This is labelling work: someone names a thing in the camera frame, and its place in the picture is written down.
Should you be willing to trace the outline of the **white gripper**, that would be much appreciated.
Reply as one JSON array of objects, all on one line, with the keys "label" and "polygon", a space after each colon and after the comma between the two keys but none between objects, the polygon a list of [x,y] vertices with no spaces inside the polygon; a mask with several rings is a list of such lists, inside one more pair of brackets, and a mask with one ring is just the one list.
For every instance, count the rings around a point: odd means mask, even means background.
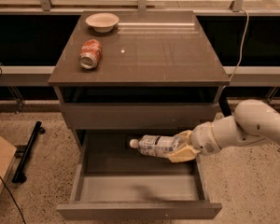
[{"label": "white gripper", "polygon": [[185,130],[175,136],[178,144],[190,144],[177,151],[167,154],[170,162],[185,162],[194,160],[199,153],[208,156],[218,153],[221,147],[218,145],[214,135],[214,125],[212,122],[206,122],[198,125],[193,130]]}]

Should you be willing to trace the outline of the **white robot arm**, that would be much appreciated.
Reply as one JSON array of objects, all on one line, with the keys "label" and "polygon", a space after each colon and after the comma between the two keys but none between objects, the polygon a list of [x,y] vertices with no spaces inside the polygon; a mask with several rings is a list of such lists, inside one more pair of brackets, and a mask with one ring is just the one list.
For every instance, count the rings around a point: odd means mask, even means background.
[{"label": "white robot arm", "polygon": [[226,147],[248,147],[269,141],[280,146],[280,114],[259,100],[245,100],[223,119],[198,125],[180,133],[186,144],[167,154],[170,162],[194,160],[199,154],[213,155]]}]

